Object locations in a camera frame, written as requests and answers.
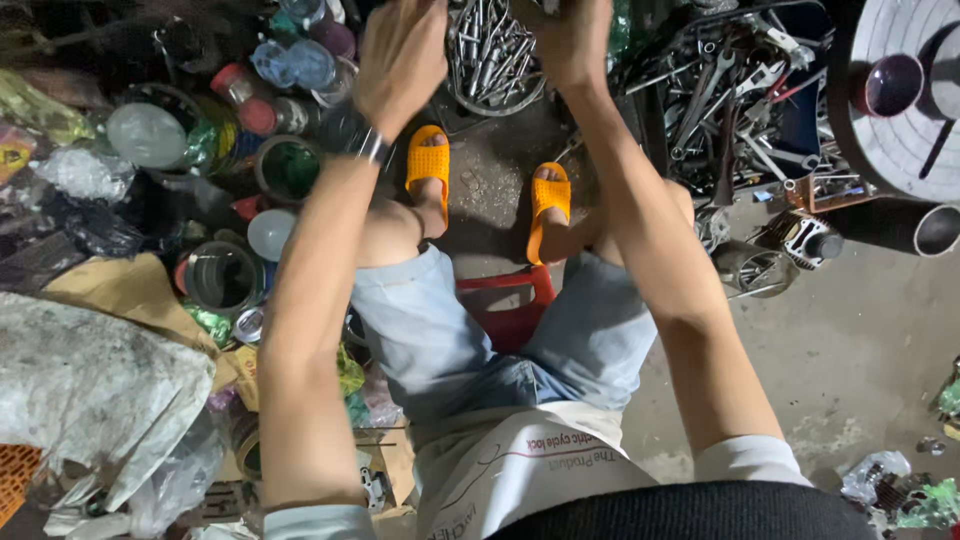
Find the orange slide sandal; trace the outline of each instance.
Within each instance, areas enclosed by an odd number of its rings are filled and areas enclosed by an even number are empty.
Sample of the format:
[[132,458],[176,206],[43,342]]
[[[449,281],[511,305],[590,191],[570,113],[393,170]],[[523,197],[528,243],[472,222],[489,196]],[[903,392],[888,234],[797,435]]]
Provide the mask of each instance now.
[[444,182],[444,224],[449,225],[446,215],[446,196],[450,185],[450,140],[442,146],[421,146],[433,135],[446,137],[440,126],[423,126],[410,139],[407,152],[407,192],[415,180],[428,176],[437,177]]
[[557,173],[559,182],[550,182],[545,178],[535,178],[533,182],[533,204],[534,204],[534,222],[530,228],[530,240],[527,242],[527,258],[533,264],[543,264],[540,262],[540,243],[543,241],[543,225],[540,222],[540,214],[550,207],[557,207],[564,211],[566,219],[570,219],[570,181],[566,178],[566,171],[559,163],[544,163],[540,167],[546,167]]

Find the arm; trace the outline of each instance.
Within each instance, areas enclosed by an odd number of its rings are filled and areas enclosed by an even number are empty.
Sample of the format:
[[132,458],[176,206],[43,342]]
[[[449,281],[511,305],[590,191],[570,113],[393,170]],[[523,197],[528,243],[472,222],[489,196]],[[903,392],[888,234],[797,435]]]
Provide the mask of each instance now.
[[[371,15],[353,101],[396,139],[446,74],[446,2]],[[336,353],[378,168],[331,160],[284,249],[259,354],[264,505],[366,505]]]
[[537,33],[544,71],[583,132],[607,226],[657,322],[690,446],[697,455],[739,435],[782,439],[716,271],[607,89],[611,0],[567,5],[563,19],[547,21],[515,2]]

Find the light blue shorts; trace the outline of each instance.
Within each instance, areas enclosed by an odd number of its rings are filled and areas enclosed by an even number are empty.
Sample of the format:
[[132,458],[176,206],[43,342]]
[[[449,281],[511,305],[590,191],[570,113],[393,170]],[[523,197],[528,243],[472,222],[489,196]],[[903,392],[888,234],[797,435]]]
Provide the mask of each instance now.
[[430,245],[393,266],[357,270],[350,298],[367,342],[412,423],[500,406],[582,401],[623,410],[657,337],[627,271],[583,252],[520,355],[499,355],[457,300],[450,257]]

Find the watch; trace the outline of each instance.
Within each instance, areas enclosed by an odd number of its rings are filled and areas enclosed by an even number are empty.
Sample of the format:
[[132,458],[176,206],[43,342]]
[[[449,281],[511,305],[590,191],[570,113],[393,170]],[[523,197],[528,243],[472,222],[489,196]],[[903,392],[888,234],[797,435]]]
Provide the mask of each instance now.
[[366,160],[380,167],[387,162],[393,146],[356,109],[352,99],[324,114],[318,140],[324,152]]

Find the orange plastic crate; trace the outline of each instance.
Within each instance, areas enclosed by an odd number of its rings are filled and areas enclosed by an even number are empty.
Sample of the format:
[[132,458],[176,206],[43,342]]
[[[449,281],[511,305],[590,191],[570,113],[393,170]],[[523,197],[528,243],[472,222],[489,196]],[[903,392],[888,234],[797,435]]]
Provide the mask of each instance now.
[[0,444],[0,527],[23,505],[43,451],[27,445]]

